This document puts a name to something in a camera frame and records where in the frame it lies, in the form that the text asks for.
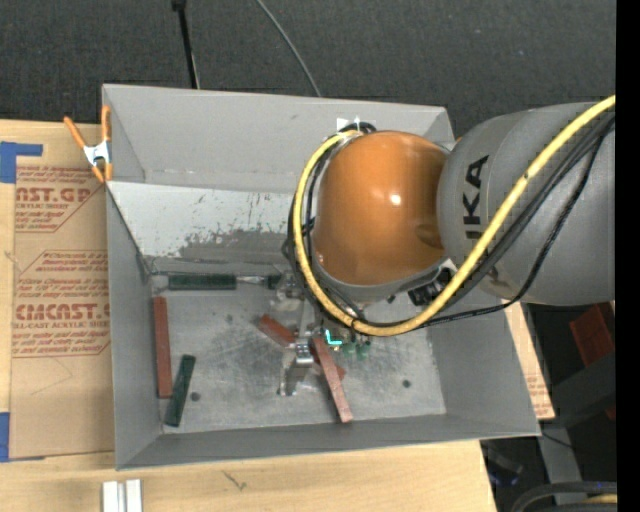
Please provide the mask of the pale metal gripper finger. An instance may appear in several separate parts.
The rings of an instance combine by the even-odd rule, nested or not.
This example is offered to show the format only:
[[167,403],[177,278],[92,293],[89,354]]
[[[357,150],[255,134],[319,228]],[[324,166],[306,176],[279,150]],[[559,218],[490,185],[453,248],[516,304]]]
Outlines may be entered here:
[[274,310],[278,313],[293,313],[303,305],[304,300],[304,293],[294,274],[281,274],[275,285]]
[[286,349],[282,358],[278,394],[293,396],[298,384],[305,379],[313,363],[314,359],[307,342],[296,343],[292,348]]

